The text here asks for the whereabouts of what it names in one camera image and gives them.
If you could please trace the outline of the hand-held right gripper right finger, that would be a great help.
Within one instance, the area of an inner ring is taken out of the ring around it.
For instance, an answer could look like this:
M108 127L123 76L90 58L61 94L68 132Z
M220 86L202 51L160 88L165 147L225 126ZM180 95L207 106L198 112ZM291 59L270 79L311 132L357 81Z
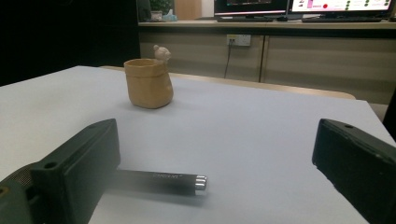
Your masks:
M396 224L396 147L321 119L312 163L370 224Z

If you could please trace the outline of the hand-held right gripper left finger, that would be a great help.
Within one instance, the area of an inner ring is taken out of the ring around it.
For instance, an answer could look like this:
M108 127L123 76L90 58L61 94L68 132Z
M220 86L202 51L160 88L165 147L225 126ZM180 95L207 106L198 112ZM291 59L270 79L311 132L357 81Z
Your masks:
M50 224L88 224L120 164L117 122L91 124L34 164L31 176L44 196Z

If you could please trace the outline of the black handled comb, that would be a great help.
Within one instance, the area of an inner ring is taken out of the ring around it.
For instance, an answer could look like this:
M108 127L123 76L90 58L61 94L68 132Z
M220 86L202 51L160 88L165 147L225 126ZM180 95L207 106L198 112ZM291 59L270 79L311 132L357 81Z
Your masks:
M206 175L128 170L118 170L113 180L118 189L183 196L205 194L208 184Z

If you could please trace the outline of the tan cup with small figurine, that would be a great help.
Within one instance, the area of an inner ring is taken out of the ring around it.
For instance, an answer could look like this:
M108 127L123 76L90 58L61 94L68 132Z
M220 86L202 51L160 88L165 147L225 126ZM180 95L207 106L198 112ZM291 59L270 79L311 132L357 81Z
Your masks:
M131 103L148 109L166 106L174 96L167 68L172 54L158 45L154 45L153 50L153 59L134 59L124 63Z

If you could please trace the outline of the beige office desk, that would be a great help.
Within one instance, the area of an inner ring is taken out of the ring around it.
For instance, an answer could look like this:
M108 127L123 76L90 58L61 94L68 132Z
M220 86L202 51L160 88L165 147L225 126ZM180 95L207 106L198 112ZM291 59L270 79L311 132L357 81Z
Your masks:
M396 22L177 21L138 26L144 58L172 53L173 73L349 93L387 103L396 89ZM249 47L226 35L251 35Z

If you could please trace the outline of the light wooden table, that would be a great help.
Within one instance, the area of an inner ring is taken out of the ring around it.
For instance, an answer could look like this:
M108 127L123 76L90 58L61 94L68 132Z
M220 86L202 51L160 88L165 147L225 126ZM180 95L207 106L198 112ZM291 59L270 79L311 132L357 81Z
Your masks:
M120 71L125 74L125 70L123 67L104 65L103 68L108 70ZM198 92L209 91L210 93L213 93L214 91L221 91L225 88L231 88L232 90L236 88L249 88L249 89L259 89L259 90L268 90L268 91L283 91L283 92L292 92L298 94L318 95L325 97L335 97L342 99L354 99L354 96L352 96L351 94L340 91L323 91L323 90L299 88L292 86L282 86L276 84L255 83L249 81L222 79L216 77L200 77L200 76L177 74L177 73L168 73L168 74L172 82L174 97L177 97L187 91L198 91Z

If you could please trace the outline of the black keyboard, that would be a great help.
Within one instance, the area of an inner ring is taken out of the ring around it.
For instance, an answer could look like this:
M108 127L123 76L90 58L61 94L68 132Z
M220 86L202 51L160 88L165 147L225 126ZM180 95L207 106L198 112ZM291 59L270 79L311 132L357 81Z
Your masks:
M267 17L218 17L217 22L272 22L274 18Z
M308 23L318 23L318 22L380 22L382 18L367 18L367 17L352 17L352 18L322 18L322 17L315 17L315 18L302 18L302 22Z

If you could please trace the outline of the bright computer monitor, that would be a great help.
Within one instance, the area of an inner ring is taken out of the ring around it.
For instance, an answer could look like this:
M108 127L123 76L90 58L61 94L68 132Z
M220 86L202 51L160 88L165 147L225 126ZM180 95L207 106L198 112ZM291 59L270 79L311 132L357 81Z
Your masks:
M386 12L392 0L292 0L293 13Z

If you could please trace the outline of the light blue tissue box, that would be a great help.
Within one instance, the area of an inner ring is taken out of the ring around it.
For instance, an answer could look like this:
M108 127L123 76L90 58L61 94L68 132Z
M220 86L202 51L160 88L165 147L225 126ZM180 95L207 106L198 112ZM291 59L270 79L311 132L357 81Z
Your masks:
M173 13L173 10L170 9L167 14L163 15L163 21L177 21L177 16Z

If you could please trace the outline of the potted green plant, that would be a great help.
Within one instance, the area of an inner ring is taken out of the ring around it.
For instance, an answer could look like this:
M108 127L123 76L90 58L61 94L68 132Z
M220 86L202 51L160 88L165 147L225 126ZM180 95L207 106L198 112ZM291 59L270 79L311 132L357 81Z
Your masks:
M151 19L153 21L161 21L163 15L169 13L173 8L174 0L149 0L151 7Z

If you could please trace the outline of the dark computer monitor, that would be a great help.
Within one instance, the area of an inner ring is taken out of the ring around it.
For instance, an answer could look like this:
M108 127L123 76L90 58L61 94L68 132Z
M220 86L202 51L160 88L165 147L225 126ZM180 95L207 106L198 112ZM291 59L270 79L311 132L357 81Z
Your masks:
M288 0L214 0L215 16L283 14Z

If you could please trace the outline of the white wall socket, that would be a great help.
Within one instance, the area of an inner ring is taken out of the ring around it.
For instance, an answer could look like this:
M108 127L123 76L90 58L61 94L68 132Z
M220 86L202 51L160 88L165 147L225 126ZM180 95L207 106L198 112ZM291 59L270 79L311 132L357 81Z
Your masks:
M249 47L251 35L226 35L227 44L239 47Z

